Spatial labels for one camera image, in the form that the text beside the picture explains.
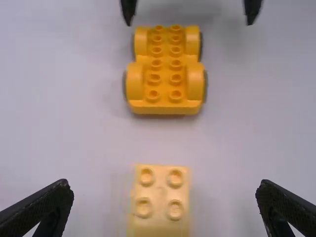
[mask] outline yellow lego duplo brick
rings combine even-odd
[[[189,170],[136,165],[128,237],[189,237]]]
[[[137,27],[135,62],[127,66],[126,99],[136,114],[199,112],[206,78],[197,26]]]

